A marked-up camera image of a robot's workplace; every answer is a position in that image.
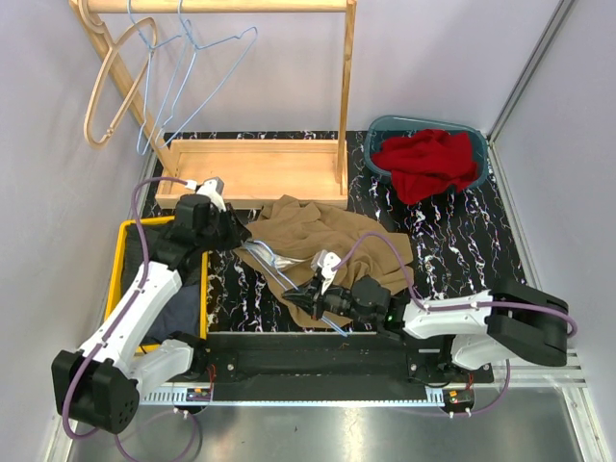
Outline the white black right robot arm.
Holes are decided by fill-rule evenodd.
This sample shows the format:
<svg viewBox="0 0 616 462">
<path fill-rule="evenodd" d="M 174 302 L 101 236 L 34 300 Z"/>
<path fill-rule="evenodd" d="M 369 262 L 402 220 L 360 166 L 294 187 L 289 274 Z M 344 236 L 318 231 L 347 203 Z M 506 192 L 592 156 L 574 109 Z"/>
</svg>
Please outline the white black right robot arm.
<svg viewBox="0 0 616 462">
<path fill-rule="evenodd" d="M 339 315 L 401 341 L 445 338 L 437 370 L 452 382 L 512 358 L 563 367 L 568 340 L 577 331 L 564 300 L 515 280 L 474 295 L 413 300 L 392 295 L 369 276 L 348 289 L 316 276 L 283 297 L 313 320 Z"/>
</svg>

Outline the tan brown skirt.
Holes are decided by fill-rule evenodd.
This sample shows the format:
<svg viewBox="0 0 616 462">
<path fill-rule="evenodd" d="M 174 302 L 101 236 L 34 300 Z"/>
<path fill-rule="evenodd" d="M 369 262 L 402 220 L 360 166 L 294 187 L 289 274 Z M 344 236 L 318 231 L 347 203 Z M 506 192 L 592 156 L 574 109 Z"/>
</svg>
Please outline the tan brown skirt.
<svg viewBox="0 0 616 462">
<path fill-rule="evenodd" d="M 246 228 L 253 240 L 265 242 L 279 255 L 296 259 L 308 259 L 321 250 L 335 252 L 343 258 L 363 235 L 376 232 L 385 236 L 395 250 L 377 237 L 366 238 L 338 269 L 334 283 L 349 288 L 368 275 L 394 295 L 408 288 L 400 266 L 408 266 L 413 261 L 409 237 L 387 231 L 372 218 L 321 203 L 302 205 L 284 195 L 264 207 Z M 269 284 L 269 275 L 245 250 L 240 247 L 235 253 L 264 275 L 270 291 L 281 290 L 278 284 Z"/>
</svg>

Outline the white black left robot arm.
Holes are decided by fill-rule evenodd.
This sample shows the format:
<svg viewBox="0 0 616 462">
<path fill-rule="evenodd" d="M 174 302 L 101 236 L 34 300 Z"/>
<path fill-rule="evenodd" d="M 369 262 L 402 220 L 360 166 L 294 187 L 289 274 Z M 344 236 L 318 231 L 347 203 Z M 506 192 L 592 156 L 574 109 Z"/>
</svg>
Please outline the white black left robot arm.
<svg viewBox="0 0 616 462">
<path fill-rule="evenodd" d="M 54 394 L 64 427 L 77 421 L 119 434 L 142 397 L 175 376 L 196 381 L 206 373 L 205 342 L 192 334 L 175 331 L 142 358 L 135 353 L 203 256 L 238 248 L 249 237 L 220 193 L 180 198 L 156 241 L 141 243 L 143 261 L 112 314 L 77 350 L 62 350 L 54 358 Z"/>
</svg>

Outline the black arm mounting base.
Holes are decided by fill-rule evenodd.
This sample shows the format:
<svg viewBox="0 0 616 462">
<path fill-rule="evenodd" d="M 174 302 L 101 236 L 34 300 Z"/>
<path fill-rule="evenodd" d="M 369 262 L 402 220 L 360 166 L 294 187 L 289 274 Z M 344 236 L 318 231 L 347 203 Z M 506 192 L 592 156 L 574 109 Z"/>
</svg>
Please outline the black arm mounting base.
<svg viewBox="0 0 616 462">
<path fill-rule="evenodd" d="M 240 406 L 434 404 L 437 386 L 491 384 L 491 367 L 449 363 L 448 337 L 378 333 L 214 333 L 194 372 L 213 378 L 214 402 Z"/>
</svg>

